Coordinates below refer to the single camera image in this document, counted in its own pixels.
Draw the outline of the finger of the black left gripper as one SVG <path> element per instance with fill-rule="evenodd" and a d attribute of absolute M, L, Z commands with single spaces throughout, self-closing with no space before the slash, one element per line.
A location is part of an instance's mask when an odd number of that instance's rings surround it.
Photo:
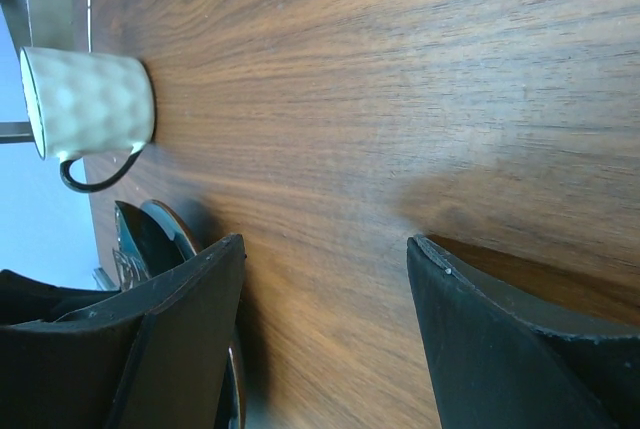
<path fill-rule="evenodd" d="M 67 313 L 118 295 L 116 291 L 58 287 L 1 271 L 1 323 L 20 324 L 34 320 L 53 322 Z"/>

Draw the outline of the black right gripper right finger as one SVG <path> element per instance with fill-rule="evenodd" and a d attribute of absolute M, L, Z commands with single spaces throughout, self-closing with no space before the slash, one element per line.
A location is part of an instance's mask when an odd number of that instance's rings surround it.
<path fill-rule="evenodd" d="M 638 427 L 638 327 L 546 302 L 420 234 L 407 271 L 442 427 Z"/>

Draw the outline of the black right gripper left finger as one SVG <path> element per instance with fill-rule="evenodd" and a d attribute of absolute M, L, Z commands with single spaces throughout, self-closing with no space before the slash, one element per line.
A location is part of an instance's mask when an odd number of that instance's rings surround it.
<path fill-rule="evenodd" d="M 229 235 L 53 322 L 1 323 L 5 428 L 211 428 L 245 275 Z"/>

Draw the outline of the dark teal round plate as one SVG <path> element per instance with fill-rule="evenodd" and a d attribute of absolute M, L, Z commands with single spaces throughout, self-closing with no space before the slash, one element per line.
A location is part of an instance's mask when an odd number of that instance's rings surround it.
<path fill-rule="evenodd" d="M 177 246 L 184 259 L 195 257 L 201 244 L 184 221 L 167 204 L 147 200 L 141 210 L 149 215 Z M 246 423 L 246 394 L 244 364 L 237 327 L 234 327 L 228 347 L 223 383 L 216 413 L 215 428 L 244 428 Z"/>

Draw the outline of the clear glass textured dish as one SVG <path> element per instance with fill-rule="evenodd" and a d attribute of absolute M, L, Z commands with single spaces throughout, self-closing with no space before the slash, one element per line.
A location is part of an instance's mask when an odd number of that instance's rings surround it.
<path fill-rule="evenodd" d="M 148 281 L 151 276 L 144 262 L 126 252 L 112 250 L 117 281 L 110 278 L 107 272 L 99 267 L 93 271 L 93 278 L 100 291 L 127 291 Z"/>

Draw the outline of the dark blue square plate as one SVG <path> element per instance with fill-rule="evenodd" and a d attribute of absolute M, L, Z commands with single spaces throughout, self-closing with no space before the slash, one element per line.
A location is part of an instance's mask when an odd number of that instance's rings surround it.
<path fill-rule="evenodd" d="M 162 228 L 141 210 L 141 206 L 135 207 L 124 201 L 115 202 L 118 246 L 114 249 L 141 259 L 152 279 L 188 259 L 181 256 L 177 246 L 166 236 Z"/>

